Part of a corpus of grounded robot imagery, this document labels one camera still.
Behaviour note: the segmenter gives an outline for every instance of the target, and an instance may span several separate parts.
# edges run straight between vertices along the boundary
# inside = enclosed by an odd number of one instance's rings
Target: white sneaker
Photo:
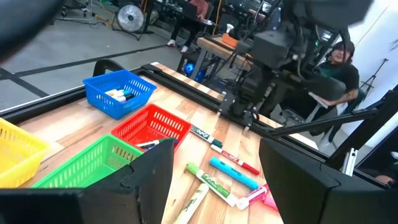
[[[183,53],[183,54],[186,53],[188,51],[188,49],[189,49],[189,47],[183,46],[182,50],[181,50],[181,53]]]
[[[169,41],[167,42],[167,46],[169,46],[169,47],[174,47],[174,46],[175,46],[175,40],[169,40]]]

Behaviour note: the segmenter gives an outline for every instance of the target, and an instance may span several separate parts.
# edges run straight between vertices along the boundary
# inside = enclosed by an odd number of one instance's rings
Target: orange object
[[[236,47],[238,44],[238,41],[235,40],[234,38],[232,38],[229,34],[223,34],[221,41],[223,41],[224,43],[226,43],[232,47]]]

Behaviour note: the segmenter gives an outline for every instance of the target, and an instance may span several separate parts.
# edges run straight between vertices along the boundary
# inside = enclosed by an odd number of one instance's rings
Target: blue marker
[[[217,159],[214,156],[210,159],[210,165],[223,171],[224,173],[228,174],[235,180],[248,186],[252,190],[257,190],[259,188],[259,184],[256,181],[250,179],[249,177],[246,177],[245,175],[243,175],[236,169],[230,167],[229,165],[225,164],[224,162],[220,161],[219,159]]]

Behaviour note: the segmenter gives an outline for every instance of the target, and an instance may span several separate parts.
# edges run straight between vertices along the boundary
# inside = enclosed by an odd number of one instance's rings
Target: wooden table
[[[235,49],[233,46],[230,46],[221,41],[221,36],[216,36],[211,38],[215,42],[222,43],[227,46],[229,49],[223,47],[222,45],[216,44],[210,40],[207,40],[204,37],[200,37],[197,40],[197,45],[201,48],[200,55],[196,62],[195,68],[193,69],[191,79],[195,79],[198,75],[199,68],[201,67],[207,53],[214,54],[215,56],[226,60],[231,54],[231,49]],[[238,67],[242,67],[243,70],[250,71],[252,63],[250,61],[245,60],[244,57],[238,55],[235,58],[234,64]]]
[[[221,100],[221,95],[217,92],[157,62],[153,64],[161,68],[165,73]],[[154,84],[157,85],[157,89],[151,96],[149,103],[154,103],[199,126],[223,142],[223,149],[261,170],[261,163],[258,156],[260,136],[250,131],[243,134],[243,129],[240,126],[217,117],[216,113],[157,83]],[[89,105],[84,99],[21,123],[21,128],[48,141],[52,146],[51,150],[45,155],[38,173],[26,182],[23,187],[31,186],[71,157],[78,154],[92,142],[104,134],[109,134],[117,124],[128,117],[126,116],[124,119],[116,121]],[[278,125],[265,117],[262,117],[261,120],[271,126]],[[309,145],[314,144],[311,140],[300,135],[296,135],[295,138]],[[207,142],[190,133],[175,153],[172,184],[162,223],[173,223],[183,206],[188,202],[201,183],[191,173],[185,171],[185,165],[188,162],[194,162],[200,166],[201,169],[215,177],[220,184],[237,197],[245,196],[250,192],[246,186],[233,181],[229,176],[210,166],[209,160],[212,156],[219,157],[222,161],[257,180],[260,185],[266,183],[262,172],[260,176],[255,176],[246,170],[242,170],[231,161],[217,154],[210,148]],[[282,223],[282,220],[276,211],[260,202],[240,211],[236,207],[227,205],[227,203],[213,192],[209,192],[195,212],[190,223],[276,224]]]

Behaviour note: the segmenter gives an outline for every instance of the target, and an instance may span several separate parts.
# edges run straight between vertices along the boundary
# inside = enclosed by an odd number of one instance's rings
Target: hair
[[[336,44],[333,46],[333,48],[325,55],[326,60],[327,60],[327,61],[330,61],[330,60],[331,60],[331,53],[332,53],[333,51],[335,51],[335,50],[343,50],[343,49],[344,49],[344,48],[343,48],[343,41],[340,41],[340,42],[336,43]],[[352,43],[351,41],[349,41],[349,42],[346,44],[346,50],[347,50],[348,52],[351,53],[350,56],[349,56],[349,58],[347,59],[346,63],[352,63],[352,62],[353,62],[354,53],[355,53],[355,45],[354,45],[354,43]]]

